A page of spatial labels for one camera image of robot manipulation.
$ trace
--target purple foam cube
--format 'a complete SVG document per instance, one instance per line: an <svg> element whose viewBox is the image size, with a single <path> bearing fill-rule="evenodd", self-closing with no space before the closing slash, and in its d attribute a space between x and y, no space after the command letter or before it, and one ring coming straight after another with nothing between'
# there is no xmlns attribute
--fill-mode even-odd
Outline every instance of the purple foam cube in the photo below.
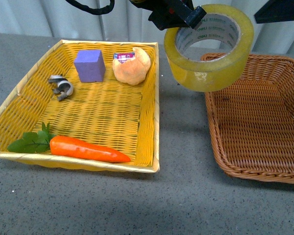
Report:
<svg viewBox="0 0 294 235"><path fill-rule="evenodd" d="M102 82L106 71L101 50L80 50L74 60L81 82Z"/></svg>

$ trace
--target toy bread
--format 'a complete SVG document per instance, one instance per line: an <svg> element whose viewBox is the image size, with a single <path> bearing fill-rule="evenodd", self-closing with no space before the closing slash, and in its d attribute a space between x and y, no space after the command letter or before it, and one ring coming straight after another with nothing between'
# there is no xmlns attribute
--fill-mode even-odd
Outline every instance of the toy bread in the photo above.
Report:
<svg viewBox="0 0 294 235"><path fill-rule="evenodd" d="M135 57L121 63L114 59L112 69L116 79L130 85L137 85L144 81L146 74L150 68L150 57L140 47L133 47Z"/></svg>

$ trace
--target clear packing tape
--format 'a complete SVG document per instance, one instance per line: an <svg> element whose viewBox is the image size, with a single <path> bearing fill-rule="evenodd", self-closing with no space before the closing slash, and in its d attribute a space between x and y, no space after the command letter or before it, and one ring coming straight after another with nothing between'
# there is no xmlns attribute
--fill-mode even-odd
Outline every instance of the clear packing tape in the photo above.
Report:
<svg viewBox="0 0 294 235"><path fill-rule="evenodd" d="M238 80L244 71L254 37L253 25L242 11L222 4L201 6L206 16L197 30L170 28L164 47L173 76L179 84L198 92L213 92ZM192 44L214 39L231 50L211 61L195 61L183 55Z"/></svg>

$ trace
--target green leaf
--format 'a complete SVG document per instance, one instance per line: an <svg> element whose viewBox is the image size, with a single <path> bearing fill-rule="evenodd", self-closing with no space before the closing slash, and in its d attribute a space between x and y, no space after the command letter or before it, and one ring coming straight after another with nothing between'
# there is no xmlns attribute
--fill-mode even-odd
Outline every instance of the green leaf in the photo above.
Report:
<svg viewBox="0 0 294 235"><path fill-rule="evenodd" d="M8 146L8 151L16 153L42 153L50 150L50 140L55 135L49 133L50 124L42 123L42 130L23 133L23 138L16 140Z"/></svg>

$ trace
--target yellow wicker basket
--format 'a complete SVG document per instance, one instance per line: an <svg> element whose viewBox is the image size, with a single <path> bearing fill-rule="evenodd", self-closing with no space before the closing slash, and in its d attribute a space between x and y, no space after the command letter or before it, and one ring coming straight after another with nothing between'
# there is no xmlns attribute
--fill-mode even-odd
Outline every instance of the yellow wicker basket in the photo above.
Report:
<svg viewBox="0 0 294 235"><path fill-rule="evenodd" d="M143 48L151 67L143 83L131 86L116 80L112 70L115 52ZM101 49L106 72L103 82L81 83L74 66L80 50ZM57 101L48 83L51 75L64 75L74 93ZM50 123L56 135L76 137L109 146L131 158L125 164L44 154L10 153L7 146L23 132L38 131ZM0 106L0 158L45 167L90 171L159 170L159 51L157 43L113 43L61 40L26 74Z"/></svg>
<svg viewBox="0 0 294 235"><path fill-rule="evenodd" d="M250 55L237 82L205 95L212 147L224 172L294 184L294 59Z"/></svg>

